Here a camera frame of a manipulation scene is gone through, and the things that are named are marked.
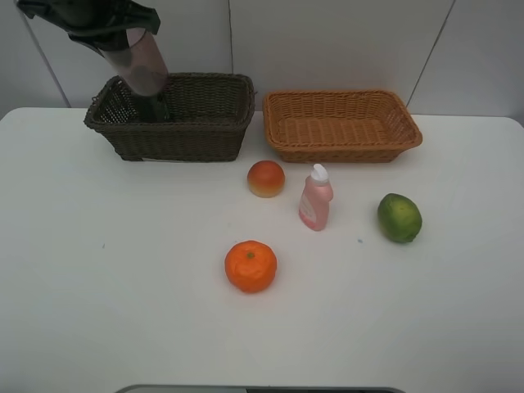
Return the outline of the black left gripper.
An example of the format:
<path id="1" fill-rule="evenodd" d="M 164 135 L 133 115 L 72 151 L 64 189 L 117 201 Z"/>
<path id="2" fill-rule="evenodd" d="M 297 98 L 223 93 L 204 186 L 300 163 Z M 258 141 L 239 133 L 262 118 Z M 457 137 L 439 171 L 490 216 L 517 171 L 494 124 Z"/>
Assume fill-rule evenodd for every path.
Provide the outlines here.
<path id="1" fill-rule="evenodd" d="M 50 23 L 68 25 L 65 31 L 70 40 L 96 53 L 129 49 L 127 29 L 139 28 L 153 34 L 160 29 L 156 10 L 134 1 L 16 1 L 16 6 L 30 19 L 38 16 Z"/>

